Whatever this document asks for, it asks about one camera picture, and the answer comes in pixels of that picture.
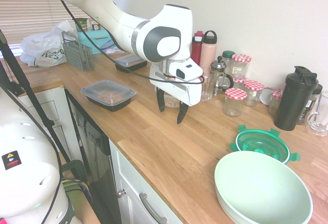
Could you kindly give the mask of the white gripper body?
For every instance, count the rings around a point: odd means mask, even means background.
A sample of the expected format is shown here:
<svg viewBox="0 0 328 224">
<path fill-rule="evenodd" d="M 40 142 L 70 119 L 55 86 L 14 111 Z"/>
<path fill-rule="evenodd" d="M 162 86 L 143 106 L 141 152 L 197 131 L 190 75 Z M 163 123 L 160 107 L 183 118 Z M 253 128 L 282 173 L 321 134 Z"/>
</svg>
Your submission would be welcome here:
<svg viewBox="0 0 328 224">
<path fill-rule="evenodd" d="M 164 74 L 159 70 L 159 64 L 152 63 L 149 77 L 155 79 L 150 83 L 159 89 L 167 92 L 169 95 L 182 101 L 188 106 L 194 106 L 201 100 L 202 84 L 201 80 L 196 78 L 188 82 L 177 79 L 176 83 L 168 83 Z"/>
</svg>

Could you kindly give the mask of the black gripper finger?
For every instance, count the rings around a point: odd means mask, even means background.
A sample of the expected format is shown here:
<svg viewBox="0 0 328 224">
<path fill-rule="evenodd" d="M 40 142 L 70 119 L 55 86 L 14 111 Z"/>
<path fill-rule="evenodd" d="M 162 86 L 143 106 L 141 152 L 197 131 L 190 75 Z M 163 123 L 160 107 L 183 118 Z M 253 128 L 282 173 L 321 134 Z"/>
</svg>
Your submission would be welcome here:
<svg viewBox="0 0 328 224">
<path fill-rule="evenodd" d="M 160 112 L 163 112 L 165 110 L 164 95 L 165 95 L 165 92 L 162 89 L 157 87 L 156 88 L 156 97 L 157 97 L 157 103 L 158 103 Z"/>
<path fill-rule="evenodd" d="M 177 124 L 180 124 L 183 121 L 183 119 L 188 111 L 188 108 L 189 108 L 189 106 L 187 104 L 185 104 L 181 101 L 179 102 L 179 113 L 177 116 Z"/>
</svg>

